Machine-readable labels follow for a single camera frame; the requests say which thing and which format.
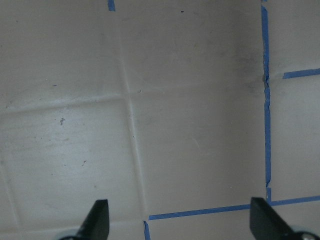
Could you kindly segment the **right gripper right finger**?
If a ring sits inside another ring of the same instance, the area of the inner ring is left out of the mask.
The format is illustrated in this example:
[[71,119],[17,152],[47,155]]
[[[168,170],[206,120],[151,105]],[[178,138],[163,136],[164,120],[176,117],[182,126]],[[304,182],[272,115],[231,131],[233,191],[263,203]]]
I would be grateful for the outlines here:
[[256,240],[307,240],[308,233],[294,231],[261,197],[250,200],[249,228]]

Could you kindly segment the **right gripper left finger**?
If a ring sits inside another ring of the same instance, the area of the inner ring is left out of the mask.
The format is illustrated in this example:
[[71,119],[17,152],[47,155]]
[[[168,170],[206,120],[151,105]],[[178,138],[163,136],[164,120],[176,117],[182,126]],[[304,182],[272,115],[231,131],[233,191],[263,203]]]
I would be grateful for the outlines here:
[[107,240],[110,233],[107,199],[96,200],[84,222],[73,237],[75,240]]

